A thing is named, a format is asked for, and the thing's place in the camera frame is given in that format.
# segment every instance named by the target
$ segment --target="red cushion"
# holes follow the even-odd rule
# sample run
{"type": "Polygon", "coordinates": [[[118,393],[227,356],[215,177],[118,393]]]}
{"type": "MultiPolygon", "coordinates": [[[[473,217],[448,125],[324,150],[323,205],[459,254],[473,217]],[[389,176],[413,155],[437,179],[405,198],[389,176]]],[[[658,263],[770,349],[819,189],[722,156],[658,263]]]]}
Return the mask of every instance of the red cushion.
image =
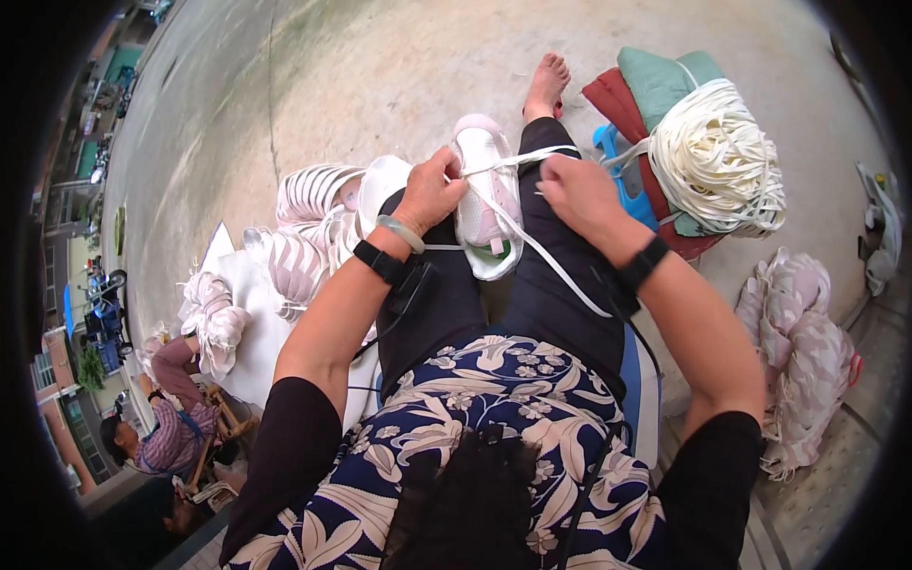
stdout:
{"type": "MultiPolygon", "coordinates": [[[[585,86],[583,96],[589,99],[589,102],[605,115],[631,143],[636,144],[648,135],[646,125],[639,114],[637,102],[633,99],[633,93],[630,92],[618,67],[612,67],[585,86]]],[[[643,178],[643,192],[649,197],[649,204],[652,206],[656,219],[662,220],[670,216],[668,200],[658,185],[656,175],[652,173],[649,157],[646,154],[639,157],[639,172],[643,178]]],[[[660,225],[658,234],[668,243],[668,247],[687,261],[696,259],[724,237],[724,235],[685,237],[675,232],[674,223],[660,225]]]]}

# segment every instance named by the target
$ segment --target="blue plastic stool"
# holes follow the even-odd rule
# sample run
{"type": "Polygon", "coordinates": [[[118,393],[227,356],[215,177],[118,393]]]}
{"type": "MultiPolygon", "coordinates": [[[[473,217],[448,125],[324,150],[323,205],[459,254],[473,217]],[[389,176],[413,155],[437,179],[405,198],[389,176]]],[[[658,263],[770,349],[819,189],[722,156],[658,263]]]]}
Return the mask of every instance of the blue plastic stool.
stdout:
{"type": "Polygon", "coordinates": [[[621,358],[620,377],[627,386],[627,394],[621,402],[624,405],[624,419],[633,429],[630,450],[634,457],[653,469],[658,463],[662,379],[658,376],[646,347],[627,323],[624,324],[624,356],[621,358]]]}
{"type": "MultiPolygon", "coordinates": [[[[617,157],[617,127],[608,124],[607,127],[599,127],[592,135],[592,144],[605,153],[606,158],[614,159],[617,157]]],[[[611,168],[612,177],[617,184],[617,196],[620,198],[621,206],[633,218],[639,220],[653,232],[658,231],[658,220],[652,212],[652,204],[649,203],[649,197],[645,192],[641,192],[636,198],[627,195],[627,189],[624,187],[624,180],[621,178],[622,164],[616,164],[611,168]]]]}

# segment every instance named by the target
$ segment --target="tree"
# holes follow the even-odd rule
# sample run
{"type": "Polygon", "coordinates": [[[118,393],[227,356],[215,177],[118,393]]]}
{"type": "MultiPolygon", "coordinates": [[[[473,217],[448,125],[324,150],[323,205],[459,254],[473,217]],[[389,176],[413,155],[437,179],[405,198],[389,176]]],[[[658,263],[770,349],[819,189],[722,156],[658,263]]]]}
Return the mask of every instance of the tree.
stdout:
{"type": "Polygon", "coordinates": [[[76,382],[89,392],[100,392],[105,388],[105,366],[95,347],[86,347],[79,357],[79,372],[76,382]]]}

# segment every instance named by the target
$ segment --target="person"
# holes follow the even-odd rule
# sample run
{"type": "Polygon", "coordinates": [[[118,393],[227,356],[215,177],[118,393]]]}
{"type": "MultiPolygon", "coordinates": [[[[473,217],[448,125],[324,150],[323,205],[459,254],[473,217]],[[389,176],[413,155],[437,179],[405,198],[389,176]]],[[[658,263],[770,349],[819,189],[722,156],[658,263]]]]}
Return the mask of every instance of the person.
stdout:
{"type": "MultiPolygon", "coordinates": [[[[562,57],[544,56],[521,154],[573,145],[553,114],[569,79],[562,57]]],[[[433,264],[435,287],[390,328],[391,287],[371,266],[356,256],[329,279],[275,363],[220,565],[736,567],[762,452],[760,362],[724,300],[624,212],[608,175],[561,152],[518,172],[524,229],[614,317],[591,312],[527,247],[507,334],[488,334],[461,252],[411,255],[378,227],[367,242],[433,264]],[[627,268],[648,248],[664,255],[631,283],[627,268]],[[692,392],[683,445],[657,489],[625,444],[618,405],[637,295],[692,392]],[[389,329],[379,357],[391,395],[343,435],[348,366],[375,319],[389,329]]],[[[427,244],[456,244],[459,169],[439,150],[382,212],[427,244]]]]}
{"type": "Polygon", "coordinates": [[[161,521],[165,530],[179,540],[189,538],[212,518],[208,505],[205,502],[199,505],[191,503],[181,487],[174,487],[171,503],[165,506],[166,512],[161,515],[161,521]]]}
{"type": "Polygon", "coordinates": [[[119,467],[130,459],[144,473],[159,477],[183,475],[205,451],[206,436],[217,431],[219,409],[210,406],[186,368],[199,352],[197,337],[179,337],[160,348],[151,360],[156,381],[181,403],[182,411],[152,386],[147,374],[140,374],[140,390],[155,414],[156,425],[151,434],[141,439],[119,414],[101,421],[101,441],[119,467]]]}

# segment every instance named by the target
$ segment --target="black strap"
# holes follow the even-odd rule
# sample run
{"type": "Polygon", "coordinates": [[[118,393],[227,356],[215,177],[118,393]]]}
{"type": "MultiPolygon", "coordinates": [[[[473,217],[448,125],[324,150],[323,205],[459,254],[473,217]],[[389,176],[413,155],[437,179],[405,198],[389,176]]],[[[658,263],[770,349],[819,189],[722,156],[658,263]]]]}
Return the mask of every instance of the black strap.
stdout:
{"type": "Polygon", "coordinates": [[[373,269],[377,275],[383,277],[383,281],[387,285],[396,287],[406,277],[405,264],[386,252],[380,251],[369,242],[361,240],[355,246],[354,254],[366,266],[373,269]]]}
{"type": "Polygon", "coordinates": [[[649,242],[649,245],[638,253],[629,264],[617,271],[620,274],[621,281],[635,295],[647,277],[652,274],[658,262],[662,261],[662,258],[667,253],[668,244],[665,243],[665,240],[659,236],[654,237],[649,242]]]}

